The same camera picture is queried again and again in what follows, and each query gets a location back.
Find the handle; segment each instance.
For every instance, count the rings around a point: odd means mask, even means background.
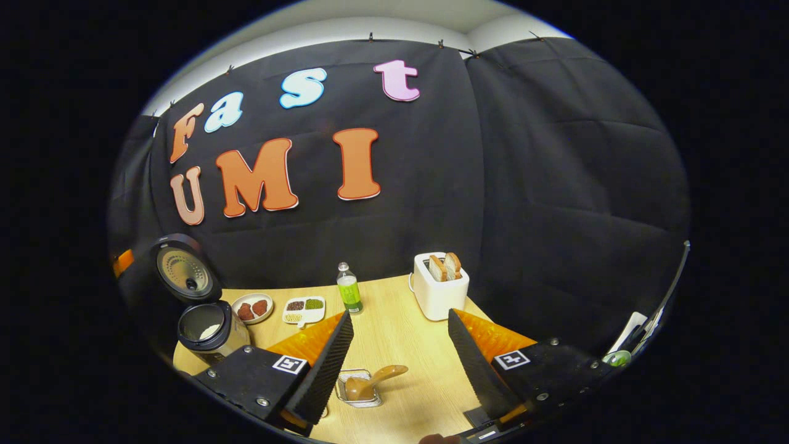
[[[393,378],[398,374],[403,374],[408,371],[408,367],[404,365],[387,365],[386,367],[378,370],[372,378],[370,378],[370,386],[374,386],[375,384],[386,381],[389,378]]]

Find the open lid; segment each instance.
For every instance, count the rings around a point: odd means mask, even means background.
[[[163,236],[153,244],[151,256],[159,279],[182,302],[213,303],[222,296],[222,284],[195,239],[183,234]]]

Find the plate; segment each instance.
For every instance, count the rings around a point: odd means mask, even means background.
[[[308,299],[317,299],[320,301],[321,307],[307,309],[306,304]],[[301,308],[298,310],[288,310],[291,303],[301,302]],[[298,324],[299,329],[303,329],[306,324],[320,322],[326,314],[326,299],[323,296],[306,296],[301,298],[289,299],[285,303],[285,309],[282,311],[282,321],[288,324]]]
[[[263,321],[265,318],[268,318],[269,316],[271,316],[271,312],[274,311],[274,300],[272,300],[269,295],[265,295],[263,293],[252,293],[252,294],[249,294],[249,295],[243,295],[242,297],[238,298],[236,300],[236,302],[234,302],[233,305],[232,305],[233,312],[235,314],[238,314],[238,309],[241,308],[241,305],[243,303],[248,303],[249,305],[255,305],[256,302],[261,301],[262,299],[264,299],[264,300],[266,300],[266,302],[268,302],[266,312],[263,313],[261,316],[258,316],[253,311],[252,314],[255,314],[255,318],[251,319],[249,321],[243,321],[242,320],[242,322],[244,322],[246,325],[251,325],[251,324],[256,324],[256,323],[258,323],[260,321]]]

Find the orange letter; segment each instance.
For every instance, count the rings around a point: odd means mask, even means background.
[[[298,198],[290,192],[288,181],[287,154],[291,145],[290,139],[273,139],[264,143],[257,155],[254,170],[249,169],[238,150],[223,152],[216,158],[216,166],[222,171],[225,187],[225,216],[238,217],[246,212],[246,207],[238,199],[239,194],[249,209],[256,212],[264,187],[266,198],[263,208],[268,211],[298,205]]]
[[[176,160],[184,155],[189,144],[186,139],[192,136],[195,130],[195,117],[203,113],[203,104],[199,103],[196,107],[186,113],[181,120],[177,121],[173,126],[175,130],[175,139],[173,140],[173,153],[170,155],[170,163],[174,164]]]
[[[352,128],[335,133],[332,138],[342,151],[342,186],[337,196],[343,201],[374,198],[381,185],[372,180],[372,142],[378,133],[369,128]]]
[[[192,198],[195,201],[194,211],[189,211],[186,208],[186,199],[184,198],[184,175],[177,175],[170,179],[170,187],[173,188],[173,195],[175,196],[175,207],[178,208],[178,214],[181,215],[181,220],[189,225],[199,225],[203,222],[205,216],[205,208],[203,207],[203,194],[200,193],[200,167],[191,167],[186,171],[186,178],[192,185]]]

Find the ladle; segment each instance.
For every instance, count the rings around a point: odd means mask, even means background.
[[[404,365],[388,365],[378,370],[370,379],[348,378],[345,383],[348,401],[366,401],[375,397],[376,384],[408,371]]]

